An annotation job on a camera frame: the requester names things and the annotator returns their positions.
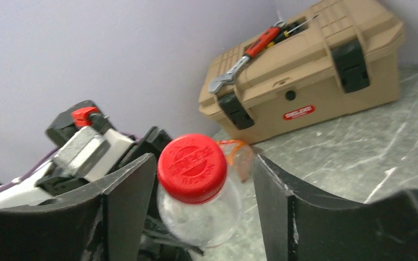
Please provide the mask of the crushed orange label bottle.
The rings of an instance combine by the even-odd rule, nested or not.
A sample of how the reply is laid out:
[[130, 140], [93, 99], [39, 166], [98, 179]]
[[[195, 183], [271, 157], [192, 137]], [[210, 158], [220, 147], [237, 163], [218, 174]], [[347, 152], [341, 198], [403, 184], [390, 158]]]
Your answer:
[[241, 140], [218, 140], [229, 168], [229, 175], [238, 183], [245, 183], [253, 168], [253, 149]]

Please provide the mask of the red adjustable wrench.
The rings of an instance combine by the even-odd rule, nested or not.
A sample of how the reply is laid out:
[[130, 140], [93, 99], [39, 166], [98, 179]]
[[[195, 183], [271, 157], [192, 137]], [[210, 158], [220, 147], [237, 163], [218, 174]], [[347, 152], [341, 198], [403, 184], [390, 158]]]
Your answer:
[[284, 21], [278, 21], [275, 25], [264, 31], [243, 53], [243, 55], [236, 61], [236, 63], [225, 73], [213, 78], [208, 85], [208, 92], [216, 94], [223, 86], [233, 84], [236, 75], [241, 68], [250, 60], [256, 57], [273, 39], [281, 33], [282, 27], [285, 25]]

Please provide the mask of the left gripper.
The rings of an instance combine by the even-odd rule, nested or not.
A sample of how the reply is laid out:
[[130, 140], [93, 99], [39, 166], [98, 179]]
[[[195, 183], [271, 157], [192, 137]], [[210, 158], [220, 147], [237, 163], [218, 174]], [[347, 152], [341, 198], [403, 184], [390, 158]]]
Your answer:
[[[145, 136], [131, 144], [104, 174], [108, 175], [121, 170], [128, 163], [147, 153], [151, 153], [155, 158], [158, 158], [165, 145], [170, 143], [171, 140], [172, 138], [165, 130], [156, 126], [151, 127]], [[94, 169], [91, 169], [91, 173], [94, 177], [87, 175], [77, 177], [70, 175], [61, 166], [55, 164], [47, 174], [36, 181], [35, 186], [52, 196], [58, 196], [104, 176], [103, 174], [98, 175]], [[143, 224], [138, 253], [139, 260], [192, 260], [190, 252], [203, 256], [204, 252], [201, 248], [183, 243], [165, 227], [158, 214], [157, 188], [158, 181], [155, 178]]]

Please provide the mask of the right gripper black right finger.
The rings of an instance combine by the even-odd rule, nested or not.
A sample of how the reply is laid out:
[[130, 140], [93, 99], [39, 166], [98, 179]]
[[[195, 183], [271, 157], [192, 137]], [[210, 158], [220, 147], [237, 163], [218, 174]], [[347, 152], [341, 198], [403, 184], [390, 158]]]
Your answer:
[[268, 260], [418, 260], [418, 189], [355, 202], [261, 154], [253, 178]]

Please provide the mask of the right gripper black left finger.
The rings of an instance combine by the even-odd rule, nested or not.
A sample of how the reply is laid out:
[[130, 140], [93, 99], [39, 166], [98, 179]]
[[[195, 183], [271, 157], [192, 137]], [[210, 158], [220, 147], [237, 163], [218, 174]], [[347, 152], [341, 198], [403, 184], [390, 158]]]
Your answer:
[[147, 153], [44, 204], [0, 209], [0, 260], [136, 260], [155, 173]]

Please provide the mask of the tan plastic toolbox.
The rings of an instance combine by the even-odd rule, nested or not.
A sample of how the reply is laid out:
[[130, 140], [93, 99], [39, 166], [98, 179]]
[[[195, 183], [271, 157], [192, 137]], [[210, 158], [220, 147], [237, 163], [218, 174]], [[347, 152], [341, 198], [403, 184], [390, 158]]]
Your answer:
[[199, 112], [231, 138], [253, 144], [399, 98], [404, 23], [378, 1], [320, 1], [286, 28], [294, 29], [289, 38], [258, 54], [216, 94], [208, 91], [211, 80], [254, 39], [211, 61]]

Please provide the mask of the small red cap bottle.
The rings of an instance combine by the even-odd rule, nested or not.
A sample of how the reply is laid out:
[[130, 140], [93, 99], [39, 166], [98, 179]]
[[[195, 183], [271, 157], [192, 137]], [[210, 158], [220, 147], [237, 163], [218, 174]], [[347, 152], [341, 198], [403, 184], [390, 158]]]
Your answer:
[[172, 140], [158, 159], [157, 178], [159, 215], [172, 235], [213, 248], [235, 234], [242, 198], [225, 155], [212, 138], [185, 134]]

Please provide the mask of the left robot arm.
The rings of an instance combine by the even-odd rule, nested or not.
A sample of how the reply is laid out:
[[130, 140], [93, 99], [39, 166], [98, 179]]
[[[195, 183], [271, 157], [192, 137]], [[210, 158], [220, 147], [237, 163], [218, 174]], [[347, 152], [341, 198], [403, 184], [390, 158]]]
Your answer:
[[0, 185], [0, 260], [191, 260], [157, 212], [157, 158], [171, 141], [78, 130], [30, 173]]

